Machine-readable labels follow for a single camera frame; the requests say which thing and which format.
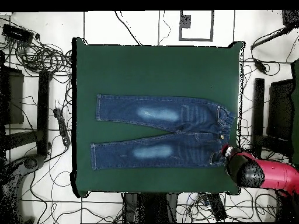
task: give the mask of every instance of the jeans pocket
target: jeans pocket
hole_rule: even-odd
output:
[[[220,166],[224,162],[224,157],[222,155],[221,150],[217,152],[212,152],[210,157],[210,165],[212,166]]]
[[[222,127],[225,127],[227,118],[228,118],[227,111],[225,109],[223,109],[222,107],[218,106],[218,109],[217,109],[217,122]]]

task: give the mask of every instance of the blue denim jeans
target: blue denim jeans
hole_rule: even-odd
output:
[[[217,167],[225,164],[234,114],[204,99],[98,95],[96,119],[154,127],[171,134],[92,143],[92,168]]]

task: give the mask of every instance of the plug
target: plug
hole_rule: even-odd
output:
[[[255,67],[261,71],[262,73],[266,73],[266,67],[263,65],[262,62],[260,62],[259,60],[256,60],[255,58],[253,59],[254,63],[255,63]]]

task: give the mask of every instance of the black cable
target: black cable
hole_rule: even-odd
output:
[[[253,44],[252,45],[254,45],[258,40],[260,40],[260,39],[262,39],[262,38],[265,38],[266,36],[271,36],[272,34],[274,34],[274,33],[276,33],[276,32],[279,32],[279,31],[281,31],[281,30],[283,30],[285,27],[283,27],[283,28],[281,28],[281,29],[277,29],[277,30],[275,30],[275,31],[273,31],[272,33],[269,33],[269,34],[266,34],[266,35],[264,35],[264,36],[262,36],[262,37],[259,37],[259,38],[257,38],[254,42],[253,42]],[[251,49],[251,57],[252,58],[254,58],[253,57],[253,49]]]
[[[294,43],[293,43],[293,45],[292,45],[292,48],[291,48],[291,50],[290,50],[290,53],[289,53],[288,56],[287,56],[287,59],[288,59],[289,56],[291,55],[291,52],[292,52],[293,48],[295,47],[295,43],[296,43],[296,41],[298,40],[298,38],[299,38],[299,35],[298,35],[297,38],[295,39],[295,41],[294,41]]]
[[[259,197],[261,197],[261,196],[263,196],[263,195],[267,195],[268,197],[272,197],[272,198],[274,198],[276,201],[277,201],[277,199],[274,197],[274,196],[272,196],[271,194],[269,194],[269,193],[261,193],[261,194],[259,194],[256,198],[255,198],[255,201],[254,201],[254,203],[255,203],[255,211],[256,211],[256,214],[257,214],[257,216],[258,216],[258,218],[259,218],[259,220],[261,221],[261,222],[263,222],[262,220],[261,220],[261,218],[260,218],[260,216],[259,216],[259,214],[261,214],[259,211],[258,211],[258,208],[257,208],[257,200],[258,200],[258,198]]]
[[[140,42],[138,42],[137,41],[137,39],[135,38],[135,36],[131,33],[131,31],[130,31],[130,29],[128,28],[128,26],[119,18],[119,16],[118,16],[118,14],[117,14],[117,12],[115,11],[115,15],[116,15],[116,17],[118,18],[118,20],[122,23],[122,24],[124,24],[124,26],[126,27],[126,29],[128,30],[128,32],[131,34],[131,36],[133,37],[133,39],[136,41],[136,43],[139,45],[139,46],[141,46],[142,44],[140,43]]]
[[[165,11],[164,11],[164,13],[163,13],[163,22],[168,26],[168,28],[169,28],[169,33],[168,33],[168,35],[167,35],[166,37],[164,37],[163,39],[167,39],[167,38],[169,37],[170,33],[171,33],[171,27],[169,27],[169,25],[166,23],[164,17],[165,17]]]
[[[30,184],[30,188],[29,188],[29,190],[31,191],[31,193],[32,193],[33,196],[35,196],[37,199],[39,199],[40,201],[42,201],[42,202],[45,203],[45,205],[46,205],[46,208],[44,209],[43,213],[40,215],[39,219],[37,220],[37,224],[39,224],[41,217],[44,215],[44,213],[46,212],[46,210],[47,210],[47,208],[48,208],[48,204],[47,204],[43,199],[41,199],[40,197],[38,197],[38,196],[32,191],[32,184],[33,184],[33,182],[34,182],[34,179],[35,179],[35,171],[33,172],[33,180],[32,180],[32,182],[31,182],[31,184]]]

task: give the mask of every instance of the green tablecloth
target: green tablecloth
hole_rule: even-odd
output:
[[[238,193],[223,167],[142,168],[93,171],[90,143],[165,134],[150,127],[99,122],[97,94],[186,96],[209,99],[238,114],[239,58],[243,42],[230,48],[85,45],[77,39],[77,179],[87,191]],[[231,131],[237,143],[237,121]]]

